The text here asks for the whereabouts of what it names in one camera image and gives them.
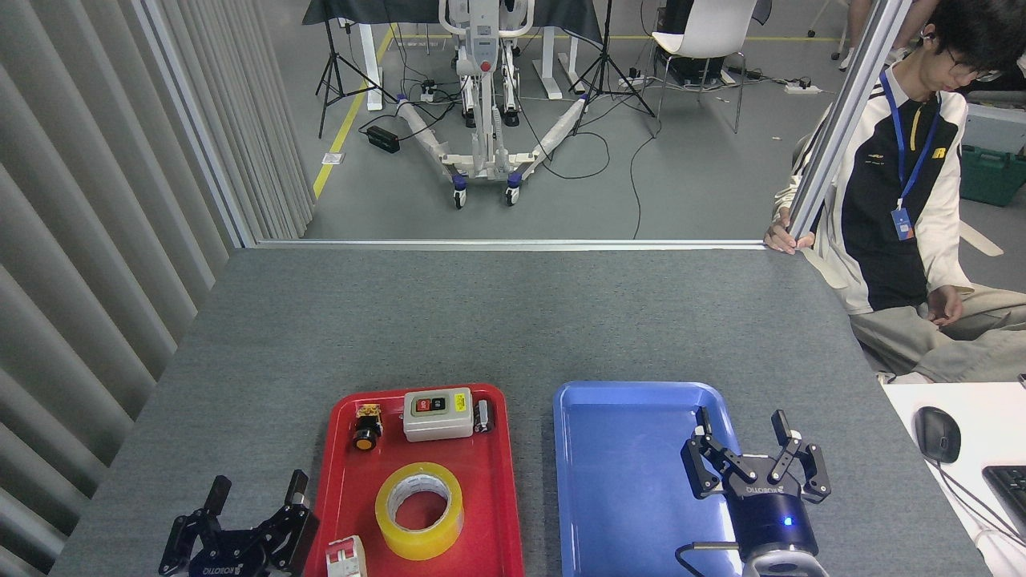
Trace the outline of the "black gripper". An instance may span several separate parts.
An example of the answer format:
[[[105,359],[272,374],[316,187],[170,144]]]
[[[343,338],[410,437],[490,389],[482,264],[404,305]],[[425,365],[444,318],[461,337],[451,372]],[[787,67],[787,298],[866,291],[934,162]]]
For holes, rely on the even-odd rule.
[[[300,574],[319,527],[305,495],[308,482],[308,475],[295,469],[285,504],[259,530],[221,532],[219,516],[232,482],[218,475],[203,506],[172,522],[159,575],[172,576],[186,569],[189,576]],[[197,538],[202,545],[198,554],[193,554]]]
[[[821,446],[803,441],[802,435],[790,428],[785,410],[776,410],[772,424],[781,452],[772,469],[755,472],[741,455],[713,436],[707,408],[700,406],[696,420],[690,439],[681,449],[693,497],[705,499],[722,494],[725,482],[725,499],[741,561],[785,549],[818,555],[802,499],[820,503],[832,492]],[[802,486],[794,475],[787,474],[795,458],[805,475]]]

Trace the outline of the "person's right hand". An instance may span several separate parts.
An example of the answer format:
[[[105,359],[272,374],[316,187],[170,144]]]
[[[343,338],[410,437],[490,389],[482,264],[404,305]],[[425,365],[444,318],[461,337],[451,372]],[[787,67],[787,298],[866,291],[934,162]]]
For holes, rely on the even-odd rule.
[[[789,232],[790,224],[790,208],[780,208],[774,217],[773,223],[770,224],[770,229],[766,230],[765,238],[763,238],[765,246],[773,251],[788,253],[788,255],[811,248],[816,240],[816,235],[810,232],[796,240]]]

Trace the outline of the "person's left hand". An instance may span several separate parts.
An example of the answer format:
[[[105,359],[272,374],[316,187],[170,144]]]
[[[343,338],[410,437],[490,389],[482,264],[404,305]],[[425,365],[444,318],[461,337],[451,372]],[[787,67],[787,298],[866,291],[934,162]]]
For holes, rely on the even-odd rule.
[[[942,285],[928,293],[928,321],[949,326],[963,317],[963,297],[957,286]]]

